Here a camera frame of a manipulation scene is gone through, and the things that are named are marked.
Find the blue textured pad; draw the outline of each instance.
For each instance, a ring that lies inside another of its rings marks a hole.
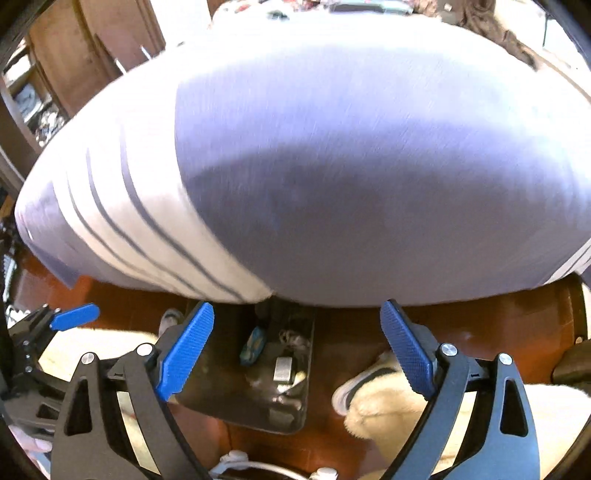
[[[412,389],[429,400],[435,395],[433,361],[429,358],[404,316],[387,301],[379,312],[382,331]]]
[[[82,307],[76,307],[67,312],[58,313],[49,325],[49,328],[58,332],[65,332],[85,323],[94,322],[99,315],[99,308],[94,303],[87,303]]]
[[[180,392],[213,330],[213,307],[204,303],[162,361],[156,393],[162,400]]]

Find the reddish-brown floor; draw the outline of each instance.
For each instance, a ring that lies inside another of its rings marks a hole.
[[[62,309],[96,303],[101,316],[94,327],[156,332],[162,313],[185,310],[187,300],[167,293],[125,290],[82,278],[73,290],[61,285],[33,257],[20,262],[13,288],[15,303],[33,309],[43,303]],[[584,307],[576,279],[567,278],[533,291],[490,299],[409,307],[409,317],[428,325],[440,341],[464,353],[492,358],[505,351],[516,360],[524,381],[548,382],[556,362],[572,346]],[[304,429],[292,436],[257,432],[172,407],[189,443],[206,466],[230,448],[253,460],[312,472],[332,466],[341,480],[384,468],[371,442],[353,438],[330,406],[332,392],[369,366],[387,343],[377,309],[321,309],[316,320],[310,375],[310,401]]]

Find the blue gripper pad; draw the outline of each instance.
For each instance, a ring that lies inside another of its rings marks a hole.
[[[99,308],[94,303],[87,303],[82,307],[58,313],[49,328],[58,332],[65,332],[74,327],[79,327],[85,323],[94,322],[100,315]]]
[[[162,400],[180,392],[213,330],[213,307],[204,303],[162,361],[156,393]]]
[[[439,344],[426,327],[412,323],[392,300],[382,305],[379,317],[382,331],[410,386],[429,400],[437,391],[434,382],[437,368],[435,351]]]

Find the sneaker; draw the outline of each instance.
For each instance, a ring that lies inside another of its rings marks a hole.
[[[332,396],[333,409],[342,417],[346,416],[353,397],[363,385],[382,375],[399,372],[400,369],[400,364],[392,350],[382,353],[371,367],[335,390]]]
[[[158,328],[158,338],[162,337],[164,332],[170,327],[180,325],[184,320],[184,316],[177,309],[168,309],[160,319],[160,327]]]

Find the silver screw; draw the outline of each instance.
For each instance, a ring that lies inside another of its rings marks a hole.
[[[88,365],[95,361],[95,354],[92,352],[85,353],[80,359],[83,364]]]
[[[513,363],[513,359],[508,353],[500,353],[499,360],[503,365],[511,365]]]
[[[457,348],[455,345],[452,345],[451,343],[444,343],[441,346],[441,351],[443,352],[443,355],[445,355],[445,356],[456,356],[457,355]]]
[[[139,347],[135,349],[139,356],[148,356],[152,353],[154,347],[150,343],[142,343]]]

